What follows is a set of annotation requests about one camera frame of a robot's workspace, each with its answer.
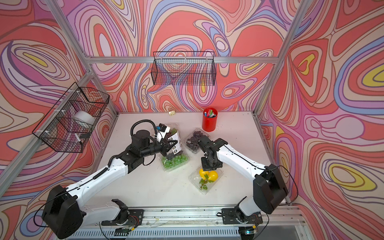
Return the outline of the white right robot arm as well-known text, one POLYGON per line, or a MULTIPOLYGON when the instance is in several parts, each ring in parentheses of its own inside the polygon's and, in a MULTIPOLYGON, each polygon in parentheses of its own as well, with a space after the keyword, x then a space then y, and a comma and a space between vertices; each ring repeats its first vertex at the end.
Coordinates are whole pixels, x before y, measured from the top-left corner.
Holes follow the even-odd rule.
POLYGON ((203 136, 198 145, 204 152, 201 158, 203 171, 212 172, 227 164, 253 183, 251 197, 244 197, 234 208, 229 209, 228 214, 225 209, 221 211, 224 224, 233 224, 235 221, 240 224, 251 223, 252 217, 260 212, 271 214, 288 196, 288 188, 277 166, 259 164, 236 151, 221 138, 212 141, 203 136))

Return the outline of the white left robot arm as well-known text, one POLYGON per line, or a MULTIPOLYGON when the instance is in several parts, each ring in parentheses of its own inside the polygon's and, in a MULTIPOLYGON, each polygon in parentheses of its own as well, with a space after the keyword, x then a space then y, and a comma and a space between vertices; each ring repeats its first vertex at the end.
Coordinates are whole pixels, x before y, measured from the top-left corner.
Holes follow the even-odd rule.
POLYGON ((113 199, 111 205, 95 209, 86 207, 94 195, 142 165, 145 157, 156 154, 166 156, 178 144, 174 139, 162 138, 158 141, 147 130, 137 131, 131 137, 131 144, 122 153, 113 156, 103 169, 68 187, 58 185, 50 191, 42 219, 59 239, 66 239, 80 227, 97 222, 123 226, 134 220, 134 225, 139 224, 139 220, 130 217, 128 207, 118 199, 113 199))

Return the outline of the white sticker sheet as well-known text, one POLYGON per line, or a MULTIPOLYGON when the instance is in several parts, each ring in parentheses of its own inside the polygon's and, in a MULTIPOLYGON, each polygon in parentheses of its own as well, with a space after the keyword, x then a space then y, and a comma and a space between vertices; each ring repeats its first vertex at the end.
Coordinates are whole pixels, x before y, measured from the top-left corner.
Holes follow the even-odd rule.
POLYGON ((172 128, 169 133, 166 134, 165 138, 170 140, 176 140, 177 143, 172 147, 171 150, 167 152, 167 155, 177 155, 182 151, 181 138, 178 130, 176 128, 172 128))

